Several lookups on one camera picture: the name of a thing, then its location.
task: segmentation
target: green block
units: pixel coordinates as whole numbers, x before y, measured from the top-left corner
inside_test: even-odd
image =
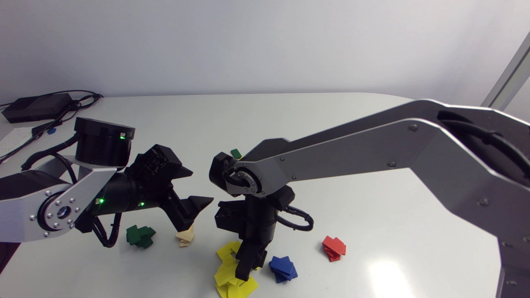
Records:
[[[151,238],[149,237],[146,237],[145,239],[142,239],[140,241],[139,244],[137,244],[136,246],[138,247],[143,247],[143,248],[148,248],[149,246],[151,246],[151,244],[153,244],[153,240],[151,240]]]
[[[152,237],[154,234],[156,234],[156,231],[153,230],[151,227],[147,228],[149,230],[149,233],[147,234],[149,237]]]
[[[127,229],[126,239],[130,245],[134,245],[140,242],[140,240],[142,240],[140,234],[138,233],[138,227],[136,225],[133,225],[132,227]]]
[[[230,153],[232,154],[232,156],[233,156],[235,159],[240,159],[240,158],[241,158],[241,153],[239,153],[239,150],[238,150],[238,149],[230,150]]]
[[[146,226],[143,226],[138,229],[138,233],[140,234],[140,237],[143,238],[149,234],[149,229]]]

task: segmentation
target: black power adapter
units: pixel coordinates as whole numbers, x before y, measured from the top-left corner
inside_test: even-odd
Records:
[[[2,114],[10,123],[57,119],[73,103],[68,93],[19,98]]]

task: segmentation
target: white table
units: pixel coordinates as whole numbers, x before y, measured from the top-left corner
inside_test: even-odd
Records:
[[[172,148],[195,172],[174,180],[177,194],[215,197],[195,222],[196,238],[179,248],[174,227],[155,208],[124,213],[111,249],[77,230],[23,243],[0,275],[0,297],[218,297],[215,251],[237,235],[215,226],[217,203],[233,198],[208,180],[213,157],[234,148],[244,154],[267,138],[295,140],[407,101],[367,93],[104,98],[78,116],[136,127],[130,161],[156,143]],[[0,122],[0,132],[8,132],[11,125]],[[63,124],[0,165],[0,176],[18,172],[31,153],[69,138],[73,126]],[[260,286],[250,297],[495,296],[496,238],[445,210],[410,170],[290,186],[296,193],[292,205],[310,213],[315,228],[277,225],[266,262],[289,256],[298,277],[276,284],[266,265],[252,273]],[[108,229],[111,219],[103,216]],[[134,224],[156,230],[148,249],[125,241],[125,228]],[[340,261],[329,262],[321,249],[326,235],[348,246]]]

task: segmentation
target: small blue object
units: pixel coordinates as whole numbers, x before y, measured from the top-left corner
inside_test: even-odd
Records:
[[[298,277],[295,266],[289,257],[277,258],[272,257],[272,261],[269,262],[270,270],[276,277],[276,283],[282,283],[290,281],[291,279]]]

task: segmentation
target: black cable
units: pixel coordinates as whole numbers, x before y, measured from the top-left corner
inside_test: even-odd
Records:
[[[68,174],[70,175],[70,179],[72,180],[72,184],[77,183],[77,178],[75,177],[74,169],[72,169],[72,165],[59,153],[52,153],[51,156],[57,158],[66,168],[68,171]]]
[[[284,211],[287,212],[287,213],[302,217],[305,221],[307,221],[307,225],[294,224],[294,223],[286,220],[285,218],[283,218],[281,216],[277,216],[276,217],[276,221],[277,222],[281,223],[284,226],[291,227],[291,228],[293,228],[293,230],[299,230],[299,231],[306,231],[307,232],[307,231],[310,231],[310,230],[313,229],[314,221],[313,221],[313,218],[309,214],[305,213],[304,211],[302,211],[302,210],[300,210],[298,208],[291,207],[291,206],[285,207]]]
[[[26,146],[28,146],[29,144],[31,144],[32,142],[34,142],[35,140],[37,140],[38,138],[40,138],[42,136],[42,134],[44,132],[46,132],[47,130],[57,126],[58,123],[62,123],[64,121],[68,121],[70,119],[72,119],[79,110],[81,109],[86,109],[86,108],[89,108],[91,107],[92,105],[94,105],[100,98],[104,97],[103,95],[101,94],[98,94],[98,93],[95,93],[93,91],[89,91],[89,90],[63,90],[63,91],[57,91],[57,92],[51,92],[51,93],[47,93],[47,94],[43,94],[43,95],[39,95],[37,97],[42,97],[42,96],[48,96],[48,95],[53,95],[53,94],[59,94],[59,93],[68,93],[68,92],[86,92],[86,93],[90,93],[90,95],[86,95],[84,97],[82,97],[81,99],[79,100],[74,100],[73,101],[73,104],[71,104],[68,108],[65,109],[65,111],[63,111],[63,113],[61,113],[61,115],[59,115],[59,117],[57,117],[54,121],[50,122],[50,124],[48,126],[46,126],[44,129],[42,129],[41,131],[39,131],[38,133],[34,134],[34,136],[32,136],[29,140],[27,140],[24,144],[22,144],[21,146],[15,148],[14,150],[8,152],[7,154],[4,154],[2,156],[0,156],[0,164],[2,164],[5,160],[7,160],[8,158],[10,158],[11,156],[15,155],[16,153],[18,153],[20,150],[22,150],[23,148],[25,148]],[[84,100],[87,100],[89,98],[93,98],[93,101],[88,103],[88,104],[85,104],[85,105],[82,105],[81,102],[84,101]],[[75,111],[75,113],[68,117],[67,119],[65,120],[62,120],[62,118],[69,112],[71,111]]]
[[[480,126],[464,121],[442,120],[441,122],[450,129],[475,136],[481,139],[485,145],[493,146],[512,160],[527,177],[530,177],[530,161],[528,158],[517,147],[503,138],[500,133],[487,131]]]
[[[107,232],[101,224],[101,221],[97,216],[92,220],[92,231],[98,237],[99,241],[104,247],[113,247],[118,241],[118,234],[120,230],[121,213],[114,214],[114,222],[111,224],[112,231],[110,237],[107,239]]]
[[[74,145],[80,138],[79,133],[75,133],[73,137],[69,138],[68,140],[60,143],[59,145],[55,145],[52,148],[35,152],[33,153],[27,160],[21,165],[22,171],[29,170],[31,166],[38,161],[39,159],[46,157],[48,155],[52,155],[54,153],[57,153],[61,150],[64,150],[72,145]]]

